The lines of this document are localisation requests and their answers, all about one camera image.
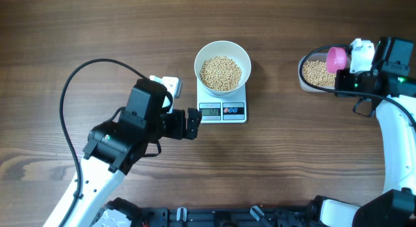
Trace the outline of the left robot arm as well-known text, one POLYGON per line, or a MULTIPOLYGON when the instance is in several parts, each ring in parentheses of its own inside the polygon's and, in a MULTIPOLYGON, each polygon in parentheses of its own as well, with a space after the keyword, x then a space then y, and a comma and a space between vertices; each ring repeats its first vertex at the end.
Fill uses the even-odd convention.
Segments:
POLYGON ((197 137, 202 120, 199 110, 187 111, 164 106, 173 97, 167 88, 149 79, 139 79, 132 88, 126 107, 116 111, 117 122, 107 120, 88 134, 79 167, 64 196, 46 220, 46 226, 89 226, 107 198, 131 167, 149 157, 149 144, 162 137, 197 137))

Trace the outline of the pile of yellow soybeans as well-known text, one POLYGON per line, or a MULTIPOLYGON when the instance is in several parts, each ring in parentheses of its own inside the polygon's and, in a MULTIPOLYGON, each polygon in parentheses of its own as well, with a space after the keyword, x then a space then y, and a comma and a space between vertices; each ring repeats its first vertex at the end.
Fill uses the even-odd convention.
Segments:
MULTIPOLYGON (((315 86, 332 87, 335 84, 335 74, 327 71, 325 62, 305 61, 303 75, 306 81, 315 86)), ((225 92, 239 86, 242 70, 233 59, 217 56, 203 63, 200 78, 208 88, 225 92)))

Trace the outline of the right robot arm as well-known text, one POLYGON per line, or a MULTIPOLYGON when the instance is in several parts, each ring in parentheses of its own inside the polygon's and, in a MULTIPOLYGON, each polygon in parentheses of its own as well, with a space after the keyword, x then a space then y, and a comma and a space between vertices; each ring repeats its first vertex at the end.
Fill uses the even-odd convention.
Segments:
POLYGON ((302 86, 337 97, 369 101, 382 132, 385 181, 383 193, 358 207, 317 196, 306 207, 304 226, 414 226, 415 225, 415 79, 409 77, 414 43, 385 36, 377 44, 355 39, 351 44, 324 46, 327 71, 335 73, 333 88, 314 85, 305 77, 306 62, 298 65, 302 86))

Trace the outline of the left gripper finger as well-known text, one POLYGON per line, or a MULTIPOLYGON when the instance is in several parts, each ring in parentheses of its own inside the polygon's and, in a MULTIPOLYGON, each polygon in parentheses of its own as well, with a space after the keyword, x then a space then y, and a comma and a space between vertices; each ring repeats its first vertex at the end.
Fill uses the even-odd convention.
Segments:
POLYGON ((198 126, 188 126, 186 130, 185 138, 188 140, 194 140, 198 136, 198 126))
POLYGON ((199 128, 202 121, 202 112, 195 108, 188 108, 187 127, 199 128))

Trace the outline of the pink plastic measuring scoop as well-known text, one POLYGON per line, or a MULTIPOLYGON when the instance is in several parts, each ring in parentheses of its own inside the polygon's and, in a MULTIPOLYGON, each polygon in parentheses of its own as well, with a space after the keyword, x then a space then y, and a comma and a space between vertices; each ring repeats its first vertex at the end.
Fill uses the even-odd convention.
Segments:
POLYGON ((336 73, 344 70, 347 64, 347 54, 344 48, 331 47, 326 57, 326 69, 328 73, 336 73))

